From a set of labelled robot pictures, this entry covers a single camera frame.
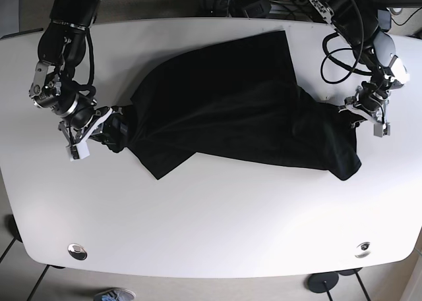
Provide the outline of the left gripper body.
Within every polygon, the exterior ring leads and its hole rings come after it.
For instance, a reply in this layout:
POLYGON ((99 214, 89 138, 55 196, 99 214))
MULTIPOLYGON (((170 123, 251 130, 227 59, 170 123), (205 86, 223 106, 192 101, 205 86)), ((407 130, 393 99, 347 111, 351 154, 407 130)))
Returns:
POLYGON ((378 66, 377 69, 369 82, 362 82, 355 94, 345 98, 344 104, 339 106, 339 112, 350 111, 359 115, 357 123, 388 122, 387 107, 392 90, 404 87, 410 79, 407 69, 397 55, 391 56, 387 67, 378 66))

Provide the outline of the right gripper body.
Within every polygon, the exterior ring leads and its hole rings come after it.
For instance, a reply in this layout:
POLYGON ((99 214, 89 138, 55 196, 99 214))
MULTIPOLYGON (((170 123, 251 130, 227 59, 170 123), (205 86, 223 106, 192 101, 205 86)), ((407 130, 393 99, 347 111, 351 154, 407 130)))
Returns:
POLYGON ((77 144, 91 139, 99 142, 101 124, 111 115, 123 115, 118 107, 97 107, 94 81, 94 64, 90 63, 87 84, 73 80, 65 67, 55 67, 39 62, 29 96, 36 107, 51 109, 61 122, 59 130, 68 144, 77 144))

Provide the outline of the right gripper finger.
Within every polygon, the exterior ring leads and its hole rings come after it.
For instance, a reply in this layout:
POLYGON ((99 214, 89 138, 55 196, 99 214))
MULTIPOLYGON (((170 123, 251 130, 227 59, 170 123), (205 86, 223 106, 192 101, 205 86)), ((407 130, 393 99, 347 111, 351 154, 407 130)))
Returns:
POLYGON ((99 143, 114 153, 121 152, 127 145, 129 131, 123 115, 111 115, 101 124, 99 143))

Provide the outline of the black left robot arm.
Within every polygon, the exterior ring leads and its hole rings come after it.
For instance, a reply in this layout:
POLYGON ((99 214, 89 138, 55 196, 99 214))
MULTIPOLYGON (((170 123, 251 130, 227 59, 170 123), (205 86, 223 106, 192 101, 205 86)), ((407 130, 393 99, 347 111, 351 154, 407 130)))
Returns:
POLYGON ((386 108, 393 89, 403 87, 409 74, 396 54, 393 39, 380 23, 378 12, 366 0, 309 0, 321 18, 334 29, 322 43, 325 58, 347 70, 349 75, 369 76, 344 100, 341 110, 349 110, 374 124, 378 137, 390 133, 386 108), (355 62, 352 66, 337 60, 328 42, 340 36, 348 43, 355 62))

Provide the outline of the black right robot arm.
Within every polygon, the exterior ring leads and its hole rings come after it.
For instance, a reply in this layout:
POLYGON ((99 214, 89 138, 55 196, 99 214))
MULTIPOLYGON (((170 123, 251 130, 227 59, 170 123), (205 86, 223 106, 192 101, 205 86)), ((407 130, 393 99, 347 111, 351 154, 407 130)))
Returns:
POLYGON ((29 96, 61 122, 71 160, 89 156, 88 140, 119 153, 128 140, 120 107, 98 107, 90 27, 101 0, 54 0, 50 23, 38 44, 38 63, 29 96))

